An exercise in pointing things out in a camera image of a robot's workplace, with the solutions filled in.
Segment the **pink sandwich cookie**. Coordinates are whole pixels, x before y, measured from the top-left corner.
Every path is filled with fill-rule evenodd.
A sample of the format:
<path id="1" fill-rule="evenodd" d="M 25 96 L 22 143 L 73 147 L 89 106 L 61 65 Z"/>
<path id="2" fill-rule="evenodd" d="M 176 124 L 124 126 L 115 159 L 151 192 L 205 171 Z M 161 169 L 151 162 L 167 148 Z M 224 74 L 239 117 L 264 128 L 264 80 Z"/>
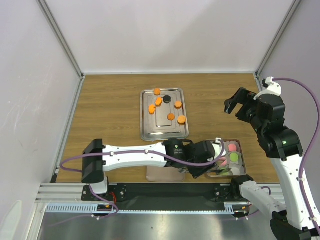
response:
<path id="1" fill-rule="evenodd" d="M 237 151 L 237 146 L 233 143 L 228 145 L 228 151 L 229 152 L 236 152 Z"/>

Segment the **green round cookie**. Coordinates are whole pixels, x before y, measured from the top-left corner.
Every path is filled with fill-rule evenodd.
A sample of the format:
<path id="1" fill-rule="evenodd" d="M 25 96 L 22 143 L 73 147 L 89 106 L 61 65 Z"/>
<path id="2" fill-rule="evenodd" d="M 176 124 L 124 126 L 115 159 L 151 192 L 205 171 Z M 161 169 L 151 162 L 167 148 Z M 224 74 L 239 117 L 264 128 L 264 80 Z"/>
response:
<path id="1" fill-rule="evenodd" d="M 234 162 L 234 163 L 235 163 L 235 162 L 238 162 L 239 159 L 240 159 L 238 153 L 236 153 L 236 152 L 230 153 L 229 158 L 230 158 L 230 161 L 231 161 L 231 162 Z"/>
<path id="2" fill-rule="evenodd" d="M 231 172 L 230 169 L 224 169 L 219 174 L 221 176 L 228 176 L 230 174 L 230 172 Z"/>

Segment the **orange round cookie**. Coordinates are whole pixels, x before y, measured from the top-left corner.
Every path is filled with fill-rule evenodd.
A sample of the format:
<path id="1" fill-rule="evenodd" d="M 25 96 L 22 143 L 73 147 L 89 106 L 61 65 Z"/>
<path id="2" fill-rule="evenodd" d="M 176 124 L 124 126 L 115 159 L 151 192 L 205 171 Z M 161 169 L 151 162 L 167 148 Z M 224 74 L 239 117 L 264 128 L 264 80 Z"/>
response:
<path id="1" fill-rule="evenodd" d="M 176 102 L 174 103 L 174 107 L 175 107 L 176 109 L 181 109 L 182 106 L 183 106 L 183 104 L 182 104 L 181 101 L 176 101 Z"/>
<path id="2" fill-rule="evenodd" d="M 153 93 L 154 93 L 155 96 L 159 96 L 161 94 L 161 90 L 159 88 L 155 88 L 153 90 Z"/>
<path id="3" fill-rule="evenodd" d="M 181 125 L 185 124 L 187 121 L 187 118 L 184 116 L 184 115 L 180 115 L 178 118 L 177 118 L 177 122 Z"/>

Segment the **rose gold tin lid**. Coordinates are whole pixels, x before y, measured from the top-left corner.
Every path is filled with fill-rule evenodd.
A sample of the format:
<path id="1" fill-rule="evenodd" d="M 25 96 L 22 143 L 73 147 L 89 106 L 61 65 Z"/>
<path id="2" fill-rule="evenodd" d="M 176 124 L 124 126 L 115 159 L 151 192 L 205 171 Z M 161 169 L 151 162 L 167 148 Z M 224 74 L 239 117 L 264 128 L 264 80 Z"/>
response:
<path id="1" fill-rule="evenodd" d="M 185 180 L 185 174 L 173 167 L 146 167 L 146 180 L 154 183 L 180 183 Z"/>

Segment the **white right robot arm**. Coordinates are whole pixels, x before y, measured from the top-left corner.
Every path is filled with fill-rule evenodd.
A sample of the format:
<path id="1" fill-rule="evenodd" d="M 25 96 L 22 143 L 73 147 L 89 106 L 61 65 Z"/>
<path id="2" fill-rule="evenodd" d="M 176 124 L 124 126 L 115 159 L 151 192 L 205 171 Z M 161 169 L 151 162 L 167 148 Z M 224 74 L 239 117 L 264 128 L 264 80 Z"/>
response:
<path id="1" fill-rule="evenodd" d="M 259 93 L 239 88 L 224 102 L 224 111 L 231 114 L 242 105 L 235 116 L 255 131 L 259 146 L 277 173 L 285 203 L 279 203 L 249 175 L 232 179 L 230 195 L 236 201 L 252 203 L 269 220 L 276 239 L 311 240 L 320 235 L 320 211 L 305 173 L 310 150 L 303 150 L 298 134 L 285 126 L 286 105 L 279 81 L 265 78 Z"/>

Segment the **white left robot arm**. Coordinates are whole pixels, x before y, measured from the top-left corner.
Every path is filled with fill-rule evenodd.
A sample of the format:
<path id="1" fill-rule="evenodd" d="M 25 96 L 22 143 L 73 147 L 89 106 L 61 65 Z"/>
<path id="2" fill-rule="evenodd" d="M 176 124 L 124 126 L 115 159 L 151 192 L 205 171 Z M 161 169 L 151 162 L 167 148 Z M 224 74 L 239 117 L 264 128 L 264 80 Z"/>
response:
<path id="1" fill-rule="evenodd" d="M 81 181 L 92 187 L 98 200 L 109 197 L 109 180 L 105 173 L 131 167 L 172 167 L 186 170 L 194 179 L 216 166 L 226 155 L 225 143 L 217 138 L 194 143 L 188 139 L 170 138 L 150 145 L 119 147 L 93 140 L 82 156 Z"/>

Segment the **white paper cup top right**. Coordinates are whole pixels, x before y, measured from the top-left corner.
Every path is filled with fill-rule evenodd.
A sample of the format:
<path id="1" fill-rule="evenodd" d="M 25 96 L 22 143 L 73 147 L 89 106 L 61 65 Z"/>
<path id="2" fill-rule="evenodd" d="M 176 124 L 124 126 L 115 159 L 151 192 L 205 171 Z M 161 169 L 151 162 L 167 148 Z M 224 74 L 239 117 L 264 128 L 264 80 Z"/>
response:
<path id="1" fill-rule="evenodd" d="M 237 146 L 237 151 L 236 152 L 240 152 L 240 150 L 241 150 L 241 147 L 240 147 L 240 144 L 237 142 L 237 141 L 226 141 L 225 142 L 225 146 L 226 146 L 226 151 L 227 151 L 227 153 L 229 154 L 229 153 L 232 153 L 232 152 L 235 152 L 235 151 L 232 151 L 232 152 L 229 152 L 229 149 L 228 149 L 228 145 L 229 144 L 235 144 L 236 146 Z"/>

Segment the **white paper cup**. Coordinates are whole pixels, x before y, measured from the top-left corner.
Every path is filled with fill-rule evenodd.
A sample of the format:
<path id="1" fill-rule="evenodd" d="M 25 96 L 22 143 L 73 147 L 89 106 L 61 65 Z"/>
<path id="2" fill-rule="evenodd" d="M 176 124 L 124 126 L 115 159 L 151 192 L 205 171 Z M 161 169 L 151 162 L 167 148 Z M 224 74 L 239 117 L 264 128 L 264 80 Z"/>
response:
<path id="1" fill-rule="evenodd" d="M 242 176 L 246 174 L 244 167 L 237 164 L 231 165 L 230 171 L 232 172 L 233 176 Z"/>
<path id="2" fill-rule="evenodd" d="M 229 154 L 228 154 L 228 157 L 229 157 L 230 163 L 231 163 L 231 164 L 237 164 L 237 165 L 242 166 L 242 165 L 243 165 L 242 154 L 239 153 L 239 152 L 232 152 L 232 153 L 238 153 L 238 155 L 239 155 L 239 160 L 238 160 L 238 162 L 232 162 L 232 161 L 230 160 L 230 153 L 229 153 Z"/>
<path id="3" fill-rule="evenodd" d="M 232 151 L 232 152 L 229 152 L 229 149 L 228 149 L 228 145 L 229 144 L 235 144 L 236 146 L 237 146 L 237 151 L 236 152 L 240 152 L 240 150 L 241 150 L 241 147 L 240 147 L 240 144 L 237 142 L 237 141 L 226 141 L 225 142 L 225 146 L 226 146 L 226 151 L 227 151 L 227 153 L 229 154 L 229 153 L 232 153 L 232 152 L 235 152 L 235 151 Z"/>

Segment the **white paper cup middle right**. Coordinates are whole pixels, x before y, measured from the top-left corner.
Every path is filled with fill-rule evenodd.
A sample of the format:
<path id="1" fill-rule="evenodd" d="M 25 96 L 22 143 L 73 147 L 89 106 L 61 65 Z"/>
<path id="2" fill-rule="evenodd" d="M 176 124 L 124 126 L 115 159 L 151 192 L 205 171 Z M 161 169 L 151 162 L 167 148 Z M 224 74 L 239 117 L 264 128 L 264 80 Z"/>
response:
<path id="1" fill-rule="evenodd" d="M 229 154 L 228 154 L 228 157 L 229 157 L 230 163 L 231 163 L 231 164 L 237 164 L 237 165 L 242 166 L 242 165 L 243 165 L 242 154 L 239 153 L 239 152 L 232 152 L 232 153 L 238 153 L 238 155 L 239 155 L 239 160 L 238 160 L 238 162 L 232 162 L 232 161 L 230 160 L 230 153 L 229 153 Z"/>

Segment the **white paper cup bottom right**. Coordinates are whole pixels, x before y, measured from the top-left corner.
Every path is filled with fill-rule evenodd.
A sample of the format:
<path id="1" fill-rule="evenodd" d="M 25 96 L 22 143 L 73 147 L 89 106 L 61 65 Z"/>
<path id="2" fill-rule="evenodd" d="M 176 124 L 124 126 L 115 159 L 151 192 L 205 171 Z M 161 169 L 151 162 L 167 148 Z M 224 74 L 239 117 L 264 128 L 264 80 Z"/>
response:
<path id="1" fill-rule="evenodd" d="M 246 174 L 244 167 L 237 164 L 231 165 L 230 171 L 232 172 L 233 176 L 242 176 Z"/>

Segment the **orange cookie under green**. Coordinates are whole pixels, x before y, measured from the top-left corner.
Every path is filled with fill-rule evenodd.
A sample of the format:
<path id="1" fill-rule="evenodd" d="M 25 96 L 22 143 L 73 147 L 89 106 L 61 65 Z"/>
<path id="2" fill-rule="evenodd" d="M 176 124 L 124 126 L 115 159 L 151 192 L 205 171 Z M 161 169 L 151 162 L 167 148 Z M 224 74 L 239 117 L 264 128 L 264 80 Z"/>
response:
<path id="1" fill-rule="evenodd" d="M 173 113 L 169 113 L 167 115 L 167 119 L 170 120 L 170 121 L 173 121 L 175 119 L 175 115 Z"/>

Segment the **silver steel tray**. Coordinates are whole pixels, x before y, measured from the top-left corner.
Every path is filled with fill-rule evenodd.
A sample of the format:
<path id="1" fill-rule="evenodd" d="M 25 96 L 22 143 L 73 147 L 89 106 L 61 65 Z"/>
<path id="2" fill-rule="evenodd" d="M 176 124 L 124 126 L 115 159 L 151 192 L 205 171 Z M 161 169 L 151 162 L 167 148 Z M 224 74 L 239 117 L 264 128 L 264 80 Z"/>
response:
<path id="1" fill-rule="evenodd" d="M 153 89 L 145 89 L 140 94 L 140 137 L 144 141 L 162 141 L 170 138 L 186 139 L 189 136 L 188 123 L 179 124 L 177 118 L 186 116 L 184 91 L 182 88 L 161 88 L 160 95 L 154 95 Z M 170 103 L 164 103 L 163 97 L 171 96 Z M 162 104 L 156 106 L 157 98 L 162 98 Z M 182 102 L 182 108 L 176 109 L 175 102 Z M 154 114 L 149 114 L 149 105 L 155 105 Z M 174 114 L 174 120 L 168 120 L 168 114 Z"/>

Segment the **black sandwich cookie on tray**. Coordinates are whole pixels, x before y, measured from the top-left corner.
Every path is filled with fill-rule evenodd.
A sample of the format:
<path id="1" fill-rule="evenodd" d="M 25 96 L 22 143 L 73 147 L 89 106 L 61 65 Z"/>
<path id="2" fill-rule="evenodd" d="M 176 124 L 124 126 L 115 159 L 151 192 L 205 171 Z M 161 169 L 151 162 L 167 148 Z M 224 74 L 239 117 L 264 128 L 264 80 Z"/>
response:
<path id="1" fill-rule="evenodd" d="M 170 95 L 165 95 L 165 96 L 163 97 L 163 102 L 164 102 L 165 104 L 169 104 L 169 103 L 171 102 L 171 96 L 170 96 Z"/>

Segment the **orange bear cookie lower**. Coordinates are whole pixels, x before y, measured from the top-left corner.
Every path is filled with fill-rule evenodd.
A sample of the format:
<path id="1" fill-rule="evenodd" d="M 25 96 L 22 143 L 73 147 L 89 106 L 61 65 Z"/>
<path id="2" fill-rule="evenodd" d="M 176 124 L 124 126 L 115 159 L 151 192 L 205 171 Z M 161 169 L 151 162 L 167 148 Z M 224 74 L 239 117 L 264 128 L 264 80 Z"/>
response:
<path id="1" fill-rule="evenodd" d="M 154 104 L 149 105 L 148 112 L 150 115 L 153 115 L 156 112 L 156 106 Z"/>

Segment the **orange bear cookie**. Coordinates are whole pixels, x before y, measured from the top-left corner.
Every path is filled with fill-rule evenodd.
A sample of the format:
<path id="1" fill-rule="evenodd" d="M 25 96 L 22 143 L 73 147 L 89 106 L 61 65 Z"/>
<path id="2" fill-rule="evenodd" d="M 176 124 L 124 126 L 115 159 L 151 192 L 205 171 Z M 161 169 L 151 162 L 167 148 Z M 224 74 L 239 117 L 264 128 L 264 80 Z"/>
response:
<path id="1" fill-rule="evenodd" d="M 158 97 L 156 100 L 155 100 L 155 105 L 156 106 L 160 106 L 162 104 L 163 100 L 161 97 Z"/>
<path id="2" fill-rule="evenodd" d="M 150 115 L 153 115 L 156 112 L 156 106 L 154 104 L 149 105 L 148 112 Z"/>

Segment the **orange bear cookie upper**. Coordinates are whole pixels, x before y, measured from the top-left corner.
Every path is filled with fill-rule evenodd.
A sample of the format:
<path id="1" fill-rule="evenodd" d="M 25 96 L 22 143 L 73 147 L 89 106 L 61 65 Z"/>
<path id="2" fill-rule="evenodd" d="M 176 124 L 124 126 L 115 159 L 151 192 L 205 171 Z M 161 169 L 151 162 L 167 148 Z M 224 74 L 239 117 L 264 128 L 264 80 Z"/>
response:
<path id="1" fill-rule="evenodd" d="M 163 100 L 161 97 L 158 97 L 156 100 L 155 100 L 155 105 L 156 106 L 160 106 L 162 104 Z"/>

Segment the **orange round cookie top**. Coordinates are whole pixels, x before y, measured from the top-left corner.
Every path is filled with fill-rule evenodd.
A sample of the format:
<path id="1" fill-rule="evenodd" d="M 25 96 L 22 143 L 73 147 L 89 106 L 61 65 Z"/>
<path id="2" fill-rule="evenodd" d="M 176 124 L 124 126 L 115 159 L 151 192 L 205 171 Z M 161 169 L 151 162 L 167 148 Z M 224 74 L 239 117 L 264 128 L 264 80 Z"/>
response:
<path id="1" fill-rule="evenodd" d="M 161 90 L 159 88 L 155 88 L 153 90 L 153 93 L 154 93 L 155 96 L 159 96 L 161 94 Z"/>

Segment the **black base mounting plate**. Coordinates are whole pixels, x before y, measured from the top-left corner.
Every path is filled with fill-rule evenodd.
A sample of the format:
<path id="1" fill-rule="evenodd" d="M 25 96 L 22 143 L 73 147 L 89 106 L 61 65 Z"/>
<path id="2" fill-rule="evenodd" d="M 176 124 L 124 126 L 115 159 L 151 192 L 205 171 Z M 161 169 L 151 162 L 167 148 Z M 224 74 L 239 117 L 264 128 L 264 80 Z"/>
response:
<path id="1" fill-rule="evenodd" d="M 249 204 L 228 183 L 111 183 L 106 193 L 83 187 L 82 201 L 97 202 L 98 197 L 115 201 L 123 211 L 215 211 L 224 210 L 225 203 Z"/>

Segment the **aluminium frame rail front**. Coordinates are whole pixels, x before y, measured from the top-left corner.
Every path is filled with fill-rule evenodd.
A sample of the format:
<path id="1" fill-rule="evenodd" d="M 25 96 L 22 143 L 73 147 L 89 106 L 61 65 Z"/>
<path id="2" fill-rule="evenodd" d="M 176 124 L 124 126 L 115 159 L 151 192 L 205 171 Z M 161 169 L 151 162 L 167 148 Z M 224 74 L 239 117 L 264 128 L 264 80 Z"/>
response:
<path id="1" fill-rule="evenodd" d="M 83 183 L 42 183 L 36 203 L 77 203 L 81 201 Z"/>

